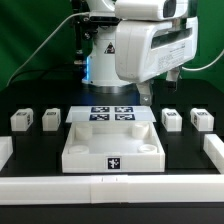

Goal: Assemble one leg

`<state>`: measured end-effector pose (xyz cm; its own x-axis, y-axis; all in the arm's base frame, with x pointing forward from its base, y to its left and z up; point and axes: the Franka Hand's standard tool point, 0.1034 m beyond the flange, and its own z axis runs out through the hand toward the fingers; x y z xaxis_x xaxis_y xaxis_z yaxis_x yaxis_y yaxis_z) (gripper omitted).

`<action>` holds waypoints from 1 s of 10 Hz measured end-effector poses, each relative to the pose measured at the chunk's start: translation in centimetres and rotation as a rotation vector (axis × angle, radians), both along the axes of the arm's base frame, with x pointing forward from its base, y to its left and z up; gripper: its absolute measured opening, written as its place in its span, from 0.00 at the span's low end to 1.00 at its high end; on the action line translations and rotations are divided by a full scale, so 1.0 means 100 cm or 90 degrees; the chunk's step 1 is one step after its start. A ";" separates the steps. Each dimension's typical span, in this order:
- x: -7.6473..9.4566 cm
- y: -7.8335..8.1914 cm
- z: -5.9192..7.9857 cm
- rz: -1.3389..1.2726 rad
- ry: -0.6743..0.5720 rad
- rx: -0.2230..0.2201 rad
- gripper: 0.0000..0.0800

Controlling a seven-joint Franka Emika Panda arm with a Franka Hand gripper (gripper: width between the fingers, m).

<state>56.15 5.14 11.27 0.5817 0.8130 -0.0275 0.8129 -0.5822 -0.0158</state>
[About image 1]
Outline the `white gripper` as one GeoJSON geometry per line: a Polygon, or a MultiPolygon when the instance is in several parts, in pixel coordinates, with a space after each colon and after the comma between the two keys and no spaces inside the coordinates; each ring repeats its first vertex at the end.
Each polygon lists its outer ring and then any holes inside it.
{"type": "Polygon", "coordinates": [[[195,57],[197,38],[196,17],[188,18],[183,29],[171,21],[121,21],[115,35],[116,73],[121,80],[138,83],[140,104],[150,106],[151,84],[146,80],[168,71],[167,87],[176,90],[181,71],[178,66],[195,57]]]}

